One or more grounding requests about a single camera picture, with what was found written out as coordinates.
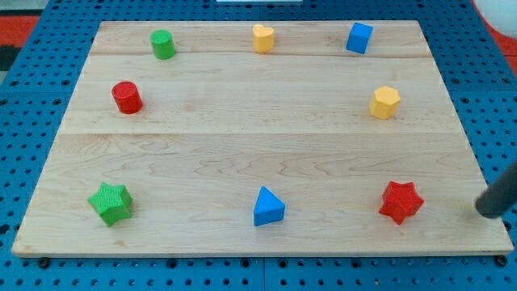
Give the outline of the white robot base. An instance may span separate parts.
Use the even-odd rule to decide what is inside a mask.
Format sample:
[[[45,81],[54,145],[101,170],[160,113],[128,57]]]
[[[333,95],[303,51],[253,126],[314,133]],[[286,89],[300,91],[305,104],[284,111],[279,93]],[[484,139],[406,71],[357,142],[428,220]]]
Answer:
[[[516,38],[516,0],[473,0],[483,19],[497,32]]]

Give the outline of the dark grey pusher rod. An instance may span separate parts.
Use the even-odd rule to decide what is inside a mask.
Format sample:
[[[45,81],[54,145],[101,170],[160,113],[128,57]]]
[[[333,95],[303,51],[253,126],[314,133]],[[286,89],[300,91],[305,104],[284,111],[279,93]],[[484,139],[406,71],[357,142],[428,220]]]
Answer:
[[[516,203],[516,162],[513,162],[475,201],[483,217],[501,217]]]

